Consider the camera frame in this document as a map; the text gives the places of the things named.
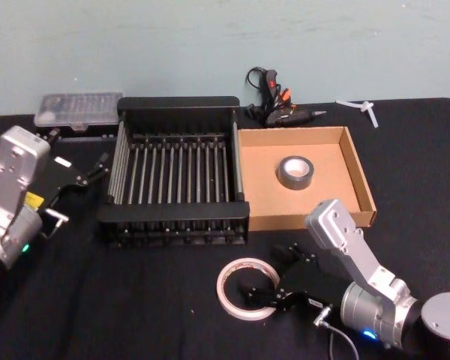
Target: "white plastic piece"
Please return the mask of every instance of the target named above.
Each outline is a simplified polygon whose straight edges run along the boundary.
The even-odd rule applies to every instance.
[[[356,109],[360,109],[362,113],[368,111],[370,119],[372,120],[373,127],[378,128],[378,121],[375,117],[374,111],[372,110],[374,103],[370,103],[368,101],[364,101],[364,103],[350,103],[349,101],[343,100],[336,100],[335,102],[340,105],[345,105],[346,107],[355,107]]]
[[[70,161],[66,161],[63,157],[59,157],[57,156],[55,158],[55,162],[59,163],[60,165],[64,166],[64,167],[71,167],[72,163]]]
[[[272,315],[275,310],[277,310],[275,307],[262,307],[261,309],[257,310],[245,310],[241,309],[240,307],[236,307],[225,296],[225,283],[227,282],[227,278],[233,272],[236,272],[239,269],[260,270],[263,274],[270,278],[270,280],[274,284],[274,287],[276,287],[278,285],[278,282],[280,281],[280,277],[278,276],[275,269],[262,260],[245,257],[243,259],[232,261],[227,266],[225,266],[222,271],[220,271],[217,279],[217,295],[223,309],[225,309],[225,311],[233,317],[247,321],[263,320],[266,317]]]

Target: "metal connector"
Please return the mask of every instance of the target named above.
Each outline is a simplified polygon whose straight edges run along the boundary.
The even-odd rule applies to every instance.
[[[318,316],[316,317],[316,319],[313,321],[313,324],[319,328],[323,321],[328,317],[328,315],[330,315],[330,313],[332,312],[332,308],[329,306],[325,306],[322,311],[320,311],[320,313],[318,314]]]

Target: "cardboard tray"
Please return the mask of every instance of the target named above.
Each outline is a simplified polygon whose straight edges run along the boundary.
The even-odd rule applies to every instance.
[[[338,198],[357,227],[369,227],[377,213],[347,127],[297,127],[238,132],[250,231],[305,228],[305,216],[320,202]],[[278,182],[280,161],[303,156],[315,168],[311,185],[289,190]]]

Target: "duct tape roll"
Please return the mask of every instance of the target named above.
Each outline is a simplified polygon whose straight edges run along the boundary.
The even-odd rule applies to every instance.
[[[225,266],[222,271],[220,271],[217,279],[217,295],[223,309],[225,309],[225,311],[233,317],[247,321],[263,320],[272,315],[276,310],[275,307],[262,307],[257,310],[245,310],[240,307],[236,307],[225,296],[225,283],[227,282],[227,278],[239,269],[260,270],[263,274],[270,278],[274,284],[274,287],[276,287],[280,281],[280,277],[275,269],[262,260],[245,257],[243,259],[232,261],[230,264]]]
[[[287,189],[308,188],[314,176],[314,165],[302,156],[285,157],[278,165],[278,181]]]

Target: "light blue wall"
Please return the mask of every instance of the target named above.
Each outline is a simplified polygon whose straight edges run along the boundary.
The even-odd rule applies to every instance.
[[[450,0],[0,0],[0,114],[53,92],[296,103],[450,97]]]

